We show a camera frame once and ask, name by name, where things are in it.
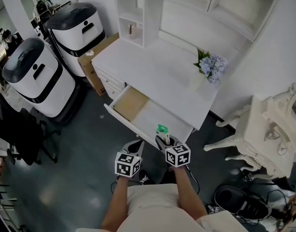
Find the white shirt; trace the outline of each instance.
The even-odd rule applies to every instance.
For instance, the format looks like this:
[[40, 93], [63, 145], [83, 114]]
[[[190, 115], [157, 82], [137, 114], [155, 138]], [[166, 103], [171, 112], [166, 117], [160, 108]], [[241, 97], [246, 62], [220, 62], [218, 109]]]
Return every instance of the white shirt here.
[[129, 187], [127, 197], [128, 217], [118, 232], [247, 232], [228, 211], [192, 219], [178, 206], [176, 184]]

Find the black office chair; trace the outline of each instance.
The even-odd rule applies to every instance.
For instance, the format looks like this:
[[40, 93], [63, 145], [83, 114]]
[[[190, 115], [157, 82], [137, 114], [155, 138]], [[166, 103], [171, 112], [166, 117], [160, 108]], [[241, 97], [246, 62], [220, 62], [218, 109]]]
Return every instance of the black office chair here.
[[[41, 125], [46, 125], [44, 121], [36, 122], [36, 117], [32, 116], [26, 109], [21, 109], [20, 113], [13, 109], [0, 93], [0, 138], [10, 144], [7, 149], [12, 164], [15, 159], [23, 159], [27, 165], [34, 162], [40, 164], [37, 160], [38, 152], [42, 149], [46, 155], [54, 162], [57, 162], [55, 156], [51, 156], [47, 149], [42, 145], [43, 141], [53, 134], [60, 135], [59, 130], [52, 131], [46, 135], [43, 134]], [[16, 147], [18, 154], [13, 154], [13, 147]]]

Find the black strap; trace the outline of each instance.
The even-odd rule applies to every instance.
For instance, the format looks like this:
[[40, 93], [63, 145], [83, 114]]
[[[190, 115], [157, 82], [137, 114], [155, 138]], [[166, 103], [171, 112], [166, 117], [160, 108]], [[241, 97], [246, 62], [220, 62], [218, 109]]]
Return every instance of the black strap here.
[[24, 98], [26, 98], [28, 101], [32, 102], [32, 103], [36, 103], [36, 104], [42, 103], [45, 99], [47, 99], [47, 97], [50, 94], [51, 90], [54, 88], [54, 86], [56, 85], [56, 83], [59, 80], [60, 76], [62, 75], [62, 72], [63, 72], [63, 67], [59, 63], [58, 67], [56, 69], [56, 72], [51, 77], [51, 79], [48, 82], [48, 84], [46, 85], [45, 89], [36, 98], [30, 98], [30, 97], [27, 97], [27, 96], [19, 93], [19, 92], [18, 93], [20, 95], [22, 95]]
[[54, 40], [56, 41], [56, 43], [64, 50], [66, 51], [68, 54], [74, 56], [74, 57], [80, 57], [82, 54], [86, 53], [88, 50], [90, 50], [92, 47], [98, 45], [103, 39], [106, 38], [106, 34], [105, 31], [103, 30], [103, 32], [96, 37], [94, 40], [92, 40], [89, 44], [87, 44], [85, 47], [83, 47], [80, 50], [71, 50], [69, 48], [67, 48], [66, 46], [62, 45], [55, 37], [54, 33], [52, 32], [52, 36], [54, 38]]

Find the fiducial marker cube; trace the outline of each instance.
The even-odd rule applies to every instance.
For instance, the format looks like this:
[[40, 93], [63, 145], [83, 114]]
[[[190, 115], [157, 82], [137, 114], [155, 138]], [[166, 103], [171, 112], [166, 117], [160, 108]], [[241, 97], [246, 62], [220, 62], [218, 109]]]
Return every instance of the fiducial marker cube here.
[[141, 157], [118, 152], [114, 161], [114, 172], [132, 178], [139, 171], [140, 164]]
[[166, 126], [158, 125], [156, 129], [156, 134], [166, 143], [170, 144], [170, 136], [168, 132], [168, 128]]
[[166, 162], [175, 167], [190, 163], [191, 150], [186, 144], [166, 149]]

